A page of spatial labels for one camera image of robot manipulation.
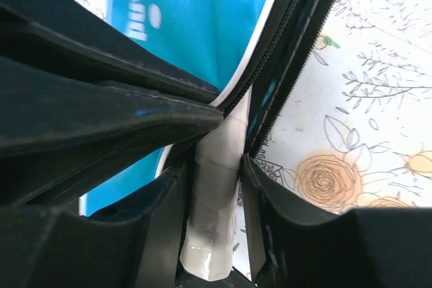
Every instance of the black zipper tape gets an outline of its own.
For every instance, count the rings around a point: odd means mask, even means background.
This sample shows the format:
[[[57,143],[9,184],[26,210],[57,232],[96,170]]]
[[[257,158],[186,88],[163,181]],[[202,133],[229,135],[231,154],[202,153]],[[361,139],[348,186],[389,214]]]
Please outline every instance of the black zipper tape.
[[[261,32],[261,37],[256,45],[252,57],[242,74],[239,82],[234,87],[233,91],[219,106],[223,109],[224,117],[228,116],[234,107],[240,102],[246,94],[252,83],[261,75],[265,74],[267,61],[271,56],[273,50],[279,44],[288,21],[286,20],[287,13],[292,11],[297,0],[275,0],[269,17],[267,18],[265,27]],[[165,167],[170,166],[175,161],[180,159],[189,150],[192,150],[195,144],[204,136],[199,136],[193,140],[184,140],[173,146],[167,160]]]
[[[254,83],[246,152],[254,157],[284,107],[335,0],[298,0],[265,71]]]

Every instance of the blue fabric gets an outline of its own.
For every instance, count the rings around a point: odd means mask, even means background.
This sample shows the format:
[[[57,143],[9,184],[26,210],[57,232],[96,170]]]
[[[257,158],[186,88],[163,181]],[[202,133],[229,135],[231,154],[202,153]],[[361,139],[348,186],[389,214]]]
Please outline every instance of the blue fabric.
[[[235,72],[265,0],[108,0],[107,21],[154,55],[223,88]],[[95,188],[87,214],[155,176],[158,150]]]

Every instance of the orange rose illustration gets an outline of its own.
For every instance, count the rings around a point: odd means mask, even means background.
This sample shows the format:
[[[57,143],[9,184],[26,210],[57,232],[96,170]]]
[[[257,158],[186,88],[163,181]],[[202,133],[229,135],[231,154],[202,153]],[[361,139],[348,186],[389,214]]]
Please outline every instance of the orange rose illustration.
[[[297,168],[295,192],[330,212],[339,212],[356,202],[362,179],[355,167],[334,155],[313,156]]]
[[[407,203],[394,198],[394,197],[379,197],[374,194],[365,193],[361,194],[357,197],[357,206],[358,207],[371,207],[371,208],[410,208],[410,205]]]
[[[432,151],[420,152],[414,155],[402,155],[404,158],[407,171],[411,171],[413,175],[421,175],[423,177],[432,177]]]

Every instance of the zipper teeth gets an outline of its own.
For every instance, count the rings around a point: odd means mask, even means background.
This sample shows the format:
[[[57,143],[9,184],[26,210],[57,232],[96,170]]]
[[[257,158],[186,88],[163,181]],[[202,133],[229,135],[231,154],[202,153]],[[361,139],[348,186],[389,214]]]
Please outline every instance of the zipper teeth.
[[[285,12],[285,14],[282,17],[282,21],[281,21],[279,27],[277,28],[275,35],[271,39],[269,47],[265,51],[265,53],[264,53],[263,57],[261,58],[258,66],[254,70],[252,76],[249,78],[249,80],[247,81],[245,86],[242,88],[242,90],[240,91],[238,96],[233,100],[233,102],[223,112],[223,117],[227,117],[233,111],[233,109],[236,108],[237,104],[242,100],[243,96],[248,92],[250,86],[254,83],[254,81],[258,78],[258,76],[260,75],[260,73],[264,69],[264,67],[267,64],[273,50],[275,49],[276,45],[278,44],[278,42],[282,36],[282,33],[284,32],[284,30],[287,26],[287,23],[290,21],[290,18],[292,16],[292,13],[293,13],[294,8],[296,7],[297,3],[298,3],[298,0],[292,0],[291,4],[288,6],[287,11]],[[199,142],[199,140],[201,140],[204,137],[205,137],[205,134],[200,135],[200,136],[196,137],[195,139],[193,139],[192,141],[190,141],[183,148],[182,152],[186,152],[187,150],[189,150],[192,146],[194,146],[196,143]]]
[[[273,129],[273,126],[275,125],[275,123],[276,123],[276,121],[277,121],[277,118],[279,117],[279,114],[280,114],[281,110],[284,108],[286,102],[288,101],[288,99],[289,99],[290,96],[291,96],[291,93],[292,93],[293,89],[296,87],[296,85],[297,85],[297,83],[298,83],[298,80],[300,79],[300,76],[302,75],[302,73],[303,73],[303,71],[304,71],[304,66],[306,65],[306,63],[308,62],[309,58],[311,57],[312,52],[313,52],[313,48],[314,48],[314,46],[316,45],[316,43],[318,42],[317,37],[318,37],[318,35],[321,33],[321,31],[323,30],[323,27],[324,27],[325,23],[327,22],[327,20],[329,19],[330,11],[331,11],[331,8],[333,7],[335,1],[336,1],[336,0],[332,0],[332,1],[331,1],[331,5],[329,6],[329,10],[328,10],[327,13],[325,13],[325,17],[324,17],[324,19],[323,19],[323,21],[322,21],[322,23],[321,23],[321,25],[320,25],[320,27],[319,27],[319,29],[318,29],[316,35],[315,35],[315,40],[314,40],[314,42],[313,42],[313,45],[312,45],[312,47],[311,47],[311,50],[308,52],[308,54],[307,54],[307,56],[306,56],[306,58],[305,58],[305,60],[304,60],[304,62],[303,62],[303,64],[302,64],[302,67],[301,67],[301,69],[300,69],[300,72],[299,72],[299,74],[297,75],[296,80],[294,81],[292,87],[290,88],[290,91],[288,92],[287,97],[286,97],[285,100],[283,101],[282,105],[278,106],[278,108],[277,108],[277,113],[274,114],[274,117],[272,117],[271,122],[270,122],[270,124],[268,125],[268,127],[266,128],[266,130],[265,130],[265,131],[262,131],[264,136],[261,138],[261,141],[260,141],[260,142],[255,146],[257,149],[256,149],[256,150],[251,150],[251,152],[252,152],[252,158],[255,158],[255,157],[256,157],[256,155],[257,155],[257,153],[258,153],[258,151],[259,151],[259,148],[263,146],[263,143],[264,143],[265,139],[269,137],[269,134],[270,134],[271,130]]]
[[[180,274],[178,274],[177,276],[175,276],[176,278],[174,279],[174,282],[177,282],[177,281],[179,281],[181,278],[183,278],[184,277],[184,270],[180,273]]]
[[[276,45],[278,44],[288,22],[290,21],[290,18],[293,14],[293,11],[296,8],[296,5],[298,3],[298,0],[292,0],[291,4],[289,5],[287,11],[285,12],[285,14],[283,15],[282,21],[279,25],[279,27],[276,30],[276,33],[274,35],[274,37],[272,38],[270,45],[268,47],[268,49],[265,51],[265,54],[263,55],[263,57],[260,60],[260,63],[258,64],[258,67],[256,67],[256,69],[254,70],[252,76],[249,78],[249,80],[247,81],[246,85],[242,88],[242,90],[240,91],[240,93],[238,94],[238,96],[233,100],[233,103],[230,104],[228,106],[228,108],[224,111],[223,116],[227,117],[232,110],[236,107],[236,105],[242,100],[243,96],[246,94],[246,92],[248,91],[248,89],[250,88],[250,86],[254,83],[254,81],[259,77],[260,73],[262,72],[262,70],[264,69],[266,63],[268,62],[274,48],[276,47]],[[329,12],[326,13],[325,19],[323,20],[323,23],[321,24],[319,31],[317,33],[317,35],[320,33],[320,31],[322,30],[324,23],[327,21],[329,16]],[[280,113],[280,111],[282,110],[282,108],[284,107],[286,101],[288,100],[288,98],[291,95],[292,89],[295,87],[295,85],[297,84],[297,81],[304,69],[304,65],[306,64],[308,58],[310,57],[312,51],[310,51],[306,57],[306,59],[304,60],[304,63],[302,64],[302,68],[300,70],[300,73],[298,74],[296,81],[294,82],[290,92],[288,93],[288,96],[286,97],[286,100],[283,102],[283,105],[281,107],[278,108],[278,113]],[[269,135],[271,128],[273,128],[275,122],[277,120],[277,117],[272,119],[270,126],[268,127],[268,129],[265,130],[265,137],[263,137],[263,140],[261,140],[261,142],[259,143],[258,147],[261,147],[263,144],[263,141],[265,140],[265,138]],[[191,140],[187,145],[185,145],[185,147],[183,147],[182,152],[187,152],[188,150],[190,150],[196,143],[198,143],[202,138],[205,137],[205,134],[200,135],[198,137],[196,137],[195,139]]]

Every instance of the white dot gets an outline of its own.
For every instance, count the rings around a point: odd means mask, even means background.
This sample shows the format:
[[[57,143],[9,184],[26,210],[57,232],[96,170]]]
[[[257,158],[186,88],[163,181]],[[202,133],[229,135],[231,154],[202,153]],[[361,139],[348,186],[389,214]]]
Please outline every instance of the white dot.
[[[158,6],[156,6],[154,3],[152,3],[148,7],[148,14],[149,14],[148,20],[150,22],[150,25],[156,29],[161,27],[161,22],[162,22],[161,9]]]

